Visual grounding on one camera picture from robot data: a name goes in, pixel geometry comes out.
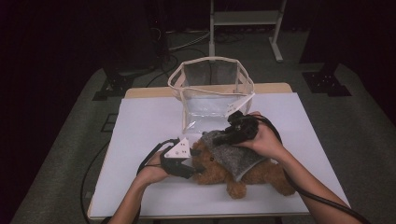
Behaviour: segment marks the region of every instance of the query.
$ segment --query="white table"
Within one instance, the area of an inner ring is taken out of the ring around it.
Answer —
[[[267,92],[273,87],[284,93]],[[128,91],[122,100],[111,143],[88,212],[92,219],[114,214],[140,162],[158,143],[181,137],[182,104],[168,88]],[[279,130],[286,148],[322,183],[347,202],[297,93],[285,83],[256,84],[251,111],[259,110]],[[139,98],[129,98],[131,94]],[[190,143],[200,134],[188,136]],[[295,193],[284,197],[270,185],[247,186],[244,199],[233,200],[225,184],[199,186],[192,179],[169,177],[148,187],[141,218],[265,217],[306,215]]]
[[[215,26],[221,25],[263,25],[274,24],[274,35],[269,37],[271,48],[276,57],[276,61],[283,62],[279,47],[277,46],[277,36],[282,24],[287,0],[282,0],[279,10],[266,11],[215,11],[214,0],[210,0],[210,40],[209,56],[215,56]]]

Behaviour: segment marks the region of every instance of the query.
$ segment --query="clear plastic bag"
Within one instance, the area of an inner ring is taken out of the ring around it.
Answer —
[[[183,133],[202,133],[228,126],[228,105],[254,94],[254,84],[240,62],[206,57],[184,62],[168,79],[183,104]],[[239,110],[246,114],[251,99]]]

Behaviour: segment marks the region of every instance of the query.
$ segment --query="floor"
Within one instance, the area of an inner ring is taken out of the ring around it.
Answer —
[[[255,83],[287,82],[297,92],[352,208],[372,223],[396,220],[396,129],[364,89],[359,77],[340,64],[335,72],[351,96],[312,93],[302,72],[322,64],[299,64],[308,32],[281,32],[277,63],[268,43],[271,32],[231,34],[216,45],[219,56],[234,58]],[[170,47],[199,34],[169,34]],[[206,56],[207,42],[172,52],[163,69],[138,77],[133,88],[166,86],[181,62]],[[43,163],[12,223],[99,223],[84,217],[111,138],[121,96],[94,101],[106,82],[103,69],[92,74]],[[283,223],[314,223],[310,216],[282,217]],[[152,220],[141,220],[152,223]],[[275,223],[273,218],[163,220],[162,223]]]

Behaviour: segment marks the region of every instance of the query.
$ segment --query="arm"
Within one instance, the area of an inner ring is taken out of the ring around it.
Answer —
[[[122,199],[119,208],[108,223],[132,223],[142,203],[146,188],[150,184],[162,181],[169,176],[161,167],[155,166],[160,164],[160,154],[161,152],[157,152],[148,162],[148,165],[152,166],[146,166],[136,176]]]
[[[278,161],[289,177],[302,189],[347,207],[337,195],[309,173],[309,171],[282,146],[271,129],[264,124],[261,123],[259,125],[259,131],[253,140],[246,141],[238,146],[249,147],[262,156]],[[317,223],[360,223],[356,218],[327,204],[317,202],[304,195],[301,196]]]

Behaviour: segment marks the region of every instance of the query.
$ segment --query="forearm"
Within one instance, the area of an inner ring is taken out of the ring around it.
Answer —
[[[139,179],[135,179],[122,199],[116,213],[108,223],[131,224],[139,210],[147,186],[148,184],[139,181]]]
[[[318,181],[286,149],[282,148],[282,155],[279,157],[278,162],[283,166],[291,180],[301,189],[347,207],[345,202]],[[317,223],[359,223],[357,219],[338,209],[304,195],[301,196]]]

